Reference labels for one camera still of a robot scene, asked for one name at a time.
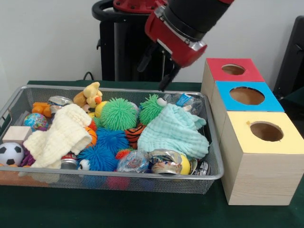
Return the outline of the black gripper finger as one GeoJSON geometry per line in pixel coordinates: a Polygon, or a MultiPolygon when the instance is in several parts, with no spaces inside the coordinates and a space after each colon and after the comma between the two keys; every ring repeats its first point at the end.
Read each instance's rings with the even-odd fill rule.
{"type": "Polygon", "coordinates": [[[148,64],[150,63],[152,59],[152,55],[157,51],[158,44],[157,43],[151,43],[145,50],[141,61],[138,64],[138,72],[143,72],[148,64]]]}
{"type": "Polygon", "coordinates": [[[164,92],[167,89],[168,85],[174,80],[176,75],[179,73],[180,69],[181,67],[178,64],[173,63],[172,71],[166,76],[164,76],[162,81],[159,83],[158,90],[164,92]]]}

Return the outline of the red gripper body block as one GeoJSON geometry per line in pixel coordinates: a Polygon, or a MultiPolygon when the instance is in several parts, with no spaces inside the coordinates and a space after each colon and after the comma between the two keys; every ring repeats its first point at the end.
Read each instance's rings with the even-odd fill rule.
{"type": "Polygon", "coordinates": [[[207,45],[203,40],[191,41],[176,32],[165,18],[165,9],[164,5],[160,5],[151,13],[145,24],[145,33],[164,48],[180,67],[188,67],[202,56],[207,45]]]}

